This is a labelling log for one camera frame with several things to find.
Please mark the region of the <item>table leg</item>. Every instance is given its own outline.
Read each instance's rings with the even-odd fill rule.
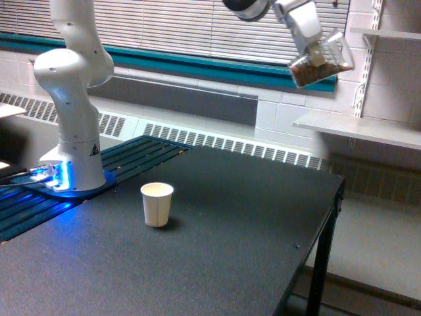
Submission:
[[[337,203],[330,213],[328,222],[323,228],[318,239],[316,260],[314,262],[313,275],[311,278],[309,302],[307,303],[306,316],[317,316],[322,301],[324,280],[328,270],[330,248],[334,237],[335,223],[337,217]]]

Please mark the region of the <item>warning label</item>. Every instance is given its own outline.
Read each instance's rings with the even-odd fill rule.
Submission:
[[[97,154],[99,154],[99,150],[98,150],[97,144],[94,144],[93,148],[91,150],[91,155],[89,155],[89,156],[95,156]]]

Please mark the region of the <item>window blind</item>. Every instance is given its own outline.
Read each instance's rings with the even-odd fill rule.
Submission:
[[[316,0],[326,36],[344,32],[350,0]],[[104,44],[223,59],[284,64],[298,52],[272,10],[258,22],[239,20],[222,0],[96,0]],[[61,38],[48,0],[0,0],[0,31]]]

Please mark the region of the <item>cable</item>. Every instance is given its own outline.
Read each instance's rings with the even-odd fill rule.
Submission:
[[[10,179],[14,179],[17,176],[27,176],[28,174],[30,174],[29,171],[24,171],[24,172],[20,172],[20,173],[16,173],[16,174],[12,174],[11,176],[5,176],[4,178],[0,179],[0,183],[4,182],[6,180],[10,180]]]
[[[2,184],[2,185],[0,185],[0,188],[13,188],[13,187],[16,187],[16,186],[29,186],[30,184],[37,184],[37,183],[52,181],[52,179],[53,179],[53,177],[49,176],[47,178],[44,178],[42,180],[37,180],[37,181],[13,183],[13,184]]]

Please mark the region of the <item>teal window frame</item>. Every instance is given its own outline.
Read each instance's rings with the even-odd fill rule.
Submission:
[[[61,39],[18,35],[0,32],[0,48],[14,51],[43,53],[50,49],[66,47]],[[228,80],[241,85],[296,88],[285,66],[262,65],[241,61],[228,61],[176,53],[148,51],[104,45],[116,64],[137,66],[152,71],[166,71],[186,76],[200,76],[210,80]],[[337,76],[316,82],[304,90],[334,92]]]

